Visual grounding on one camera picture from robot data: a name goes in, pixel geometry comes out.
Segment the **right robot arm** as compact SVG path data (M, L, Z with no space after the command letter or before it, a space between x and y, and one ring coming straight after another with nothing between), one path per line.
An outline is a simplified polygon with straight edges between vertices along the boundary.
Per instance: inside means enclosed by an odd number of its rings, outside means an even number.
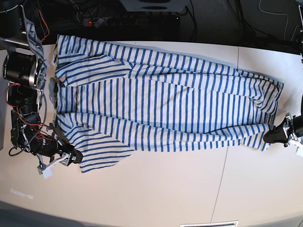
M7 105L12 107L11 143L16 153L36 156L39 168L45 170L42 158L49 157L65 166L78 164L83 155L73 145L60 138L54 125L41 118L41 106L47 106L44 94L46 63L42 41L36 34L35 24L27 16L40 11L38 2L31 0L2 0L0 2L0 44L7 51L2 76L8 81L4 92Z

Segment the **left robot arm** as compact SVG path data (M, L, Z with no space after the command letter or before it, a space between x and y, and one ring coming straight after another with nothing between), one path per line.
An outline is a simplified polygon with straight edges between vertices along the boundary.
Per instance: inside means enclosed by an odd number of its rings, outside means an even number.
M300 50L301 62L303 63L303 1L295 0L295 2L298 5L301 27L294 43ZM271 144L281 143L285 148L295 145L297 149L303 150L303 96L300 103L300 115L292 116L290 113L286 113L282 122L267 132L263 139Z

